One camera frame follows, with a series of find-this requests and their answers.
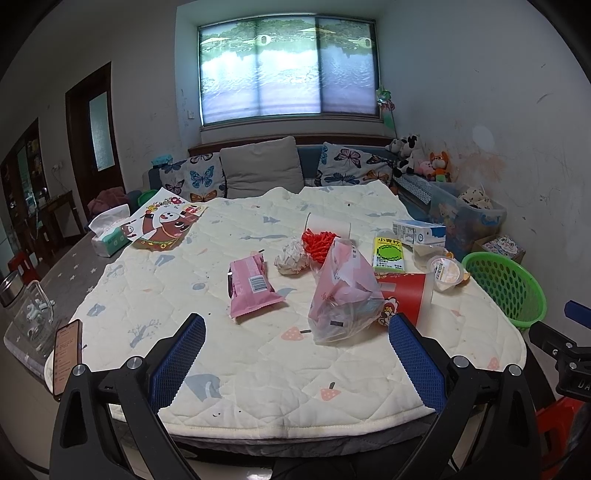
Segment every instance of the clear plastic bin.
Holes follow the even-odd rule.
[[[446,228],[446,248],[461,261],[472,252],[478,239],[496,234],[507,217],[507,209],[492,201],[492,209],[478,209],[457,198],[469,186],[461,183],[432,182],[429,218]]]

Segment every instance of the metal screw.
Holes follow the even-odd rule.
[[[140,356],[133,356],[129,360],[127,360],[127,368],[135,370],[136,368],[139,368],[142,363],[143,360]]]
[[[75,376],[77,376],[77,377],[78,377],[79,375],[82,375],[82,374],[83,374],[85,371],[86,371],[86,366],[85,366],[85,365],[83,365],[83,364],[76,365],[76,366],[75,366],[75,367],[72,369],[72,373],[73,373]]]
[[[509,365],[509,373],[514,377],[518,377],[521,375],[521,368],[519,368],[519,365]]]
[[[453,364],[458,368],[466,368],[470,362],[465,356],[458,355],[453,358]]]

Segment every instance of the metal jar lid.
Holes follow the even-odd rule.
[[[18,270],[11,272],[0,284],[0,303],[2,306],[8,307],[18,294],[21,292],[25,284],[22,282],[21,274]]]

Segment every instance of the blue sofa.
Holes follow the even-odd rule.
[[[377,155],[383,158],[390,158],[392,160],[397,160],[397,156],[393,153],[390,153],[384,147],[368,147],[366,145],[347,145],[349,147],[355,148],[356,150],[361,150],[372,155]],[[318,170],[318,163],[320,162],[320,153],[322,152],[322,145],[299,145],[297,147],[298,155],[300,156],[300,164],[301,164],[301,171],[304,175],[304,181],[306,185],[311,184],[316,176],[316,171]],[[162,181],[160,180],[160,172],[158,167],[152,168],[148,172],[148,179],[150,181],[150,188],[158,190],[162,187]],[[407,208],[408,213],[416,220],[427,220],[426,213],[421,210],[417,205],[413,202],[409,201],[406,197],[400,195],[400,200]]]

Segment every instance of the blue gripper pad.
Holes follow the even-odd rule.
[[[205,343],[205,321],[196,313],[191,314],[174,337],[166,340],[173,339],[176,341],[150,378],[148,402],[155,413],[170,406],[181,388]]]
[[[443,374],[399,315],[390,319],[388,336],[423,404],[440,414],[447,402]]]
[[[565,317],[591,329],[591,309],[585,305],[570,300],[564,305],[564,315]]]

